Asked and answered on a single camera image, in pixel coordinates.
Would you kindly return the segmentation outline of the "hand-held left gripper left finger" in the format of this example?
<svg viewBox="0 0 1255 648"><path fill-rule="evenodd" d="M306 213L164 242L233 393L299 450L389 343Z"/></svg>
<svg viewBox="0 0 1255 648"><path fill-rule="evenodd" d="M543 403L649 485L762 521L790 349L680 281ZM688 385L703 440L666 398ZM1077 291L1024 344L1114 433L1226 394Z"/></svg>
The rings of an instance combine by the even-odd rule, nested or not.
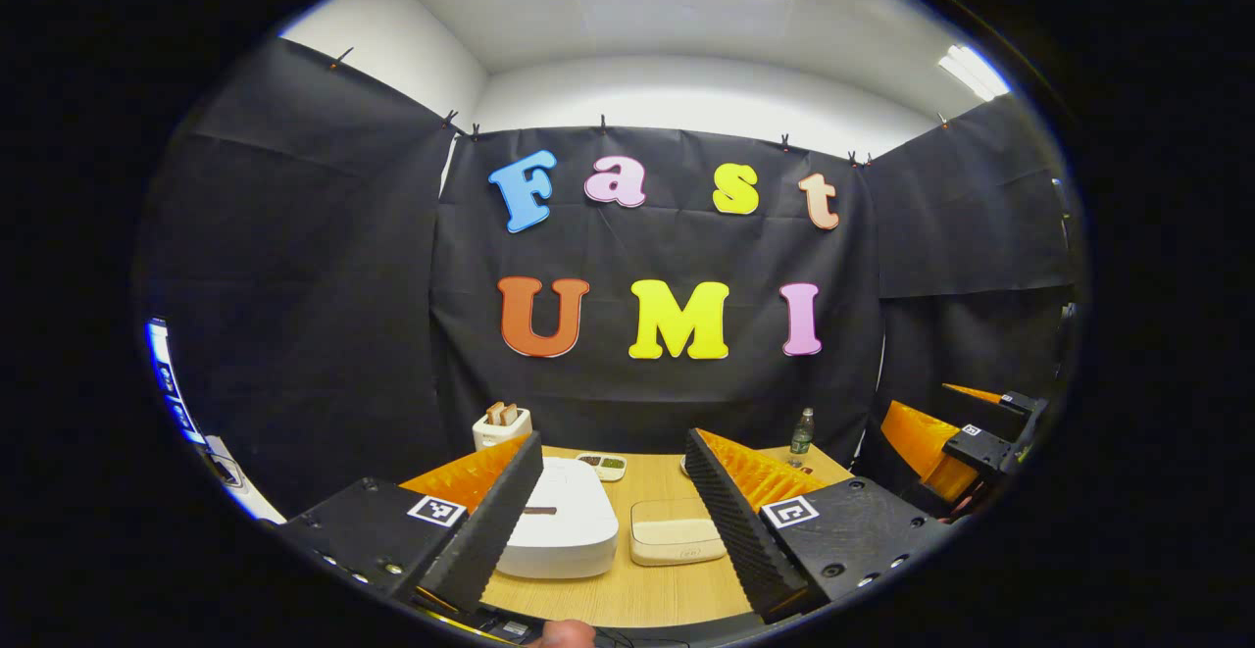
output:
<svg viewBox="0 0 1255 648"><path fill-rule="evenodd" d="M359 478L282 524L282 540L376 597L476 612L543 471L538 435L484 447L410 486Z"/></svg>

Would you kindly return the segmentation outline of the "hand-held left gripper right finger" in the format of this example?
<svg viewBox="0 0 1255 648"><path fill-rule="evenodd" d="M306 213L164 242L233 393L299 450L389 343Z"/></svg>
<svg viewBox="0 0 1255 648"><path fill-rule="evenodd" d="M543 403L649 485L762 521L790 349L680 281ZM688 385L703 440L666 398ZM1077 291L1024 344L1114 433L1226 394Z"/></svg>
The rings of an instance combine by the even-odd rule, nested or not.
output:
<svg viewBox="0 0 1255 648"><path fill-rule="evenodd" d="M684 460L740 589L766 622L848 605L922 563L953 532L868 478L822 486L707 429L686 433Z"/></svg>

